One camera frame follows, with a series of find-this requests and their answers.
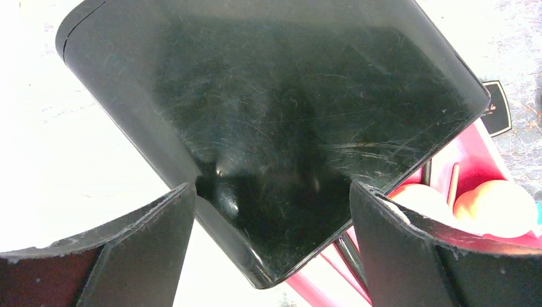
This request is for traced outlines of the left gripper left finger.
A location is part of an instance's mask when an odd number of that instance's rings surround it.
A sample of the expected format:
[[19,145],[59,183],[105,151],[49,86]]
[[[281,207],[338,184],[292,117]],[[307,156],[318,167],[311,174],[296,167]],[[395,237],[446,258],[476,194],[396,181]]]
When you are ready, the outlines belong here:
[[1,305],[172,306],[195,202],[182,184],[46,248],[1,253]]

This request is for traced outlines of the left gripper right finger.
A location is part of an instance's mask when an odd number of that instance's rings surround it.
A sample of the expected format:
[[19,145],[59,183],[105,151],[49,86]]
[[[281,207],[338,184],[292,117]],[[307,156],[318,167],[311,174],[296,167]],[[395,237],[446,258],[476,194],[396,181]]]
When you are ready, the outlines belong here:
[[442,224],[360,182],[350,210],[373,306],[540,306],[541,250]]

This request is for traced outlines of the pink top drawer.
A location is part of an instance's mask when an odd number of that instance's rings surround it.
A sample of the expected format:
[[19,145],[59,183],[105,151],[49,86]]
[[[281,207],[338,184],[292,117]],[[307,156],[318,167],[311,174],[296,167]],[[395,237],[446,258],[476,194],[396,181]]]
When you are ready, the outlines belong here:
[[[513,182],[512,176],[483,122],[476,120],[433,156],[431,160],[432,168],[429,171],[416,171],[413,175],[401,180],[399,187],[407,184],[427,185],[441,193],[447,202],[454,163],[460,165],[456,200],[463,193],[471,191],[478,185],[490,180]],[[397,188],[393,188],[386,193],[374,192],[388,198],[388,195]],[[474,233],[458,222],[453,215],[453,210],[450,208],[453,221],[449,223],[439,222],[480,237],[541,250],[541,222],[539,220],[540,209],[538,205],[537,208],[537,227],[533,231],[516,238],[507,239],[489,234]],[[360,256],[353,223],[348,227],[346,233],[352,238]],[[369,294],[366,294],[358,285],[334,245],[325,248],[314,260],[311,260],[303,269],[289,278],[288,284],[312,306],[373,306]]]

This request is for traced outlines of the beige makeup sponge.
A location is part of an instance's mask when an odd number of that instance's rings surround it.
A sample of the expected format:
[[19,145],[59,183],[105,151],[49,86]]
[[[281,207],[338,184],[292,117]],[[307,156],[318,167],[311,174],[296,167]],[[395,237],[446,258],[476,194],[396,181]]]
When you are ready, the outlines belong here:
[[453,205],[453,215],[474,233],[507,239],[521,237],[538,225],[534,198],[507,180],[490,180],[463,193]]

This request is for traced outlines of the black makeup organizer box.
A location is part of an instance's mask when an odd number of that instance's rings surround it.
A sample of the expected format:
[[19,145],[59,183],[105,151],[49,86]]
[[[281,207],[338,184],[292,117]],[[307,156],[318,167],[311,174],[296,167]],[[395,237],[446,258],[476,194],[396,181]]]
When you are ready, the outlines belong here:
[[83,1],[56,50],[249,283],[288,279],[489,94],[415,1]]

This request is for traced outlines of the round wooden disc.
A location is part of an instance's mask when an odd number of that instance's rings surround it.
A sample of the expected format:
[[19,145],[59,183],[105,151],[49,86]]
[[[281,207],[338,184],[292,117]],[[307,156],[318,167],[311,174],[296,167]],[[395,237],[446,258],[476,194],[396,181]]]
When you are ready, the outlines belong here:
[[453,221],[446,199],[436,189],[422,184],[407,184],[388,195],[392,201],[440,222]]

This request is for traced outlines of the black makeup brush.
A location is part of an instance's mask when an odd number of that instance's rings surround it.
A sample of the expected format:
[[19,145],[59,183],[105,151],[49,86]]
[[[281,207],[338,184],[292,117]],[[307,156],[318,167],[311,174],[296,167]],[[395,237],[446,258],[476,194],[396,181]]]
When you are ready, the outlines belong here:
[[352,238],[344,232],[344,234],[333,242],[333,245],[358,285],[367,294],[368,288],[364,269],[361,264],[359,251],[355,247]]

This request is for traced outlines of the orange thin stick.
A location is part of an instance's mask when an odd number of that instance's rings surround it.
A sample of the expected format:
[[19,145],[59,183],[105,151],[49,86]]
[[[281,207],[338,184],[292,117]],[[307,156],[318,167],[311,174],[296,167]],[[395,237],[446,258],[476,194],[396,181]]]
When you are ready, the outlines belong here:
[[451,172],[451,179],[450,179],[450,184],[449,184],[449,192],[448,192],[448,195],[447,195],[447,204],[448,204],[448,207],[451,210],[453,209],[454,202],[456,200],[459,171],[460,171],[460,165],[458,163],[454,163],[453,167],[452,167],[452,172]]

